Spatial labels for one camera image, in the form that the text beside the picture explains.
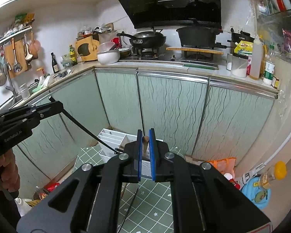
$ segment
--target frying pan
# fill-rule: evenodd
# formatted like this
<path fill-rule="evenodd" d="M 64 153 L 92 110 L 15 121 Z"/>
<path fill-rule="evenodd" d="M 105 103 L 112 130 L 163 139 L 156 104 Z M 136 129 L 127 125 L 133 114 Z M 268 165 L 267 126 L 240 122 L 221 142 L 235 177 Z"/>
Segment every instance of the frying pan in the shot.
<path fill-rule="evenodd" d="M 116 34 L 118 37 L 129 37 L 131 45 L 138 49 L 159 48 L 166 42 L 166 37 L 160 32 L 153 31 L 139 32 L 129 35 L 124 32 Z"/>

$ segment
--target faucet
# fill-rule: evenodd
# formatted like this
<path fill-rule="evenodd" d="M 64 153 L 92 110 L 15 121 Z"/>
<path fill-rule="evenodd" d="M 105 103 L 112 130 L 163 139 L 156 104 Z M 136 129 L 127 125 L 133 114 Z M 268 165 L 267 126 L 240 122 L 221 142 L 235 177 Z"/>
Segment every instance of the faucet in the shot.
<path fill-rule="evenodd" d="M 5 64 L 5 66 L 6 66 L 5 67 L 6 76 L 7 76 L 8 80 L 9 80 L 10 85 L 11 85 L 11 86 L 5 86 L 5 89 L 7 89 L 7 90 L 9 90 L 9 91 L 11 91 L 13 93 L 13 100 L 12 100 L 12 106 L 13 106 L 15 104 L 15 98 L 17 96 L 17 93 L 15 91 L 15 88 L 13 87 L 13 83 L 12 83 L 10 74 L 8 72 L 8 69 L 7 69 L 7 68 L 9 68 L 9 70 L 11 71 L 11 66 L 10 66 L 10 64 L 8 62 Z"/>

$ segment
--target human hand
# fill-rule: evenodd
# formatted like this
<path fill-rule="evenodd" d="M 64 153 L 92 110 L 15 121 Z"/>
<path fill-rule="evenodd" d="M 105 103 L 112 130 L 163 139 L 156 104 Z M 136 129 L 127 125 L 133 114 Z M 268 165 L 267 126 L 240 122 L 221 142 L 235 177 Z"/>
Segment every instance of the human hand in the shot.
<path fill-rule="evenodd" d="M 17 191 L 20 188 L 20 177 L 12 149 L 0 156 L 0 167 L 1 166 L 4 167 L 4 171 L 1 174 L 2 187 L 7 189 L 10 193 Z"/>

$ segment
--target wooden cutting board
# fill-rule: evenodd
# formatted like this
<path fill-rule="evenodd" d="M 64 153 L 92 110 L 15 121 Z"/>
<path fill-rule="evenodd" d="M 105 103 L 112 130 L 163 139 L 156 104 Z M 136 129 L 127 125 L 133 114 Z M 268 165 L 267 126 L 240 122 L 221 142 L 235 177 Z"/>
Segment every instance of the wooden cutting board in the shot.
<path fill-rule="evenodd" d="M 189 47 L 166 47 L 166 50 L 174 51 L 194 51 L 194 52 L 205 52 L 223 55 L 222 51 L 212 50 L 212 49 L 199 49 L 199 48 L 189 48 Z"/>
<path fill-rule="evenodd" d="M 20 63 L 20 65 L 22 66 L 22 70 L 19 71 L 18 73 L 14 73 L 14 70 L 13 70 L 14 63 L 15 63 L 13 47 L 12 47 L 12 45 L 5 46 L 4 55 L 5 55 L 6 61 L 11 66 L 11 71 L 9 71 L 11 78 L 14 78 L 15 76 L 21 74 L 22 72 L 28 70 L 27 63 L 25 60 L 25 52 L 24 52 L 24 46 L 23 46 L 22 39 L 15 42 L 15 53 L 16 53 L 17 62 Z"/>

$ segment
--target black glass range hood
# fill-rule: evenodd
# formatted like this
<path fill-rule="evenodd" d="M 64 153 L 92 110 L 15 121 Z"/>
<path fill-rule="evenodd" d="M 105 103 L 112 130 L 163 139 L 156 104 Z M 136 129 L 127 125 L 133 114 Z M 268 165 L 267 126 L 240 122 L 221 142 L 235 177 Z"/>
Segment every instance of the black glass range hood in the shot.
<path fill-rule="evenodd" d="M 119 0 L 135 29 L 163 25 L 221 28 L 221 0 Z"/>

